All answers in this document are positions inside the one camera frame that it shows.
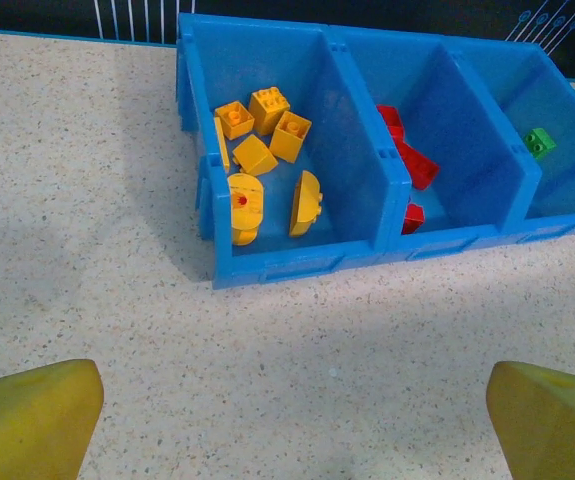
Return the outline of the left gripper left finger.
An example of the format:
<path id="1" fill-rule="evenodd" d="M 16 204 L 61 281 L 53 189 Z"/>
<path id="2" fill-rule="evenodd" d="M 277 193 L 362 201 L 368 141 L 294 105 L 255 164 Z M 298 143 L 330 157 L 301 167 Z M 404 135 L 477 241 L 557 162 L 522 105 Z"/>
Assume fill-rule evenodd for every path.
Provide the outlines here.
<path id="1" fill-rule="evenodd" d="M 104 403 L 90 359 L 0 378 L 0 479 L 78 477 Z"/>

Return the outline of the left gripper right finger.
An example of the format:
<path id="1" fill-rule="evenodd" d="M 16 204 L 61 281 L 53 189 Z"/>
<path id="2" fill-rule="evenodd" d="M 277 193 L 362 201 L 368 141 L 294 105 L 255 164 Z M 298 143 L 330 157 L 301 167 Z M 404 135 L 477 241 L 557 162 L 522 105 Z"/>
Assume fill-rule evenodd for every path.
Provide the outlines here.
<path id="1" fill-rule="evenodd" d="M 575 479 L 575 375 L 498 362 L 486 406 L 512 478 Z"/>

